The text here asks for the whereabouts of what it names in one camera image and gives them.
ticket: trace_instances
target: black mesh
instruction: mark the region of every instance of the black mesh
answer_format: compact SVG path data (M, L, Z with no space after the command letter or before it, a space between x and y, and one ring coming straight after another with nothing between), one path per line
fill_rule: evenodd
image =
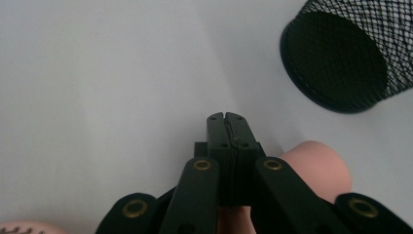
M309 98L342 112L412 88L412 5L308 1L282 36L288 74Z

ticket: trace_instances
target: white surface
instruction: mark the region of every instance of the white surface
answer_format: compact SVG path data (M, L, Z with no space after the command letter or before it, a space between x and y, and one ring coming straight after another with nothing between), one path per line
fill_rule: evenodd
M357 115L310 102L279 52L303 3L2 1L0 221L93 233L121 197L175 186L206 117L232 111L268 155L330 145L412 225L413 93Z

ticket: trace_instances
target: mesh pencil holder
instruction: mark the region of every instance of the mesh pencil holder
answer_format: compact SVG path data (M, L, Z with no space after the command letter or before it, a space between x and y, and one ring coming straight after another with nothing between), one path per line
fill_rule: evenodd
M411 0L309 0L285 28L284 67L317 104L366 110L413 87Z

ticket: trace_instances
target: black mesh cylinder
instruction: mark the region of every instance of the black mesh cylinder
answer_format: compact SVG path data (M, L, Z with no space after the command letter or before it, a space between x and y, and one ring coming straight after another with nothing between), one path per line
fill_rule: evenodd
M288 75L308 98L344 113L413 87L412 5L308 1L282 34Z

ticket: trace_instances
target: brass rivet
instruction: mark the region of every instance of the brass rivet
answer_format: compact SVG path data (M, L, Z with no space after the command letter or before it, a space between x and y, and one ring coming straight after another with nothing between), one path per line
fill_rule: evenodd
M206 171L210 169L210 167L211 167L211 164L207 160L198 160L197 162L194 163L194 168L199 171Z
M354 212L359 215L366 217L376 217L377 215L379 215L379 211L376 207L358 198L350 199L349 206Z
M264 162L264 167L270 170L277 171L282 168L282 164L276 160L267 160Z
M135 199L129 201L123 208L123 213L125 217L138 217L146 213L148 210L148 204L141 200L141 199Z

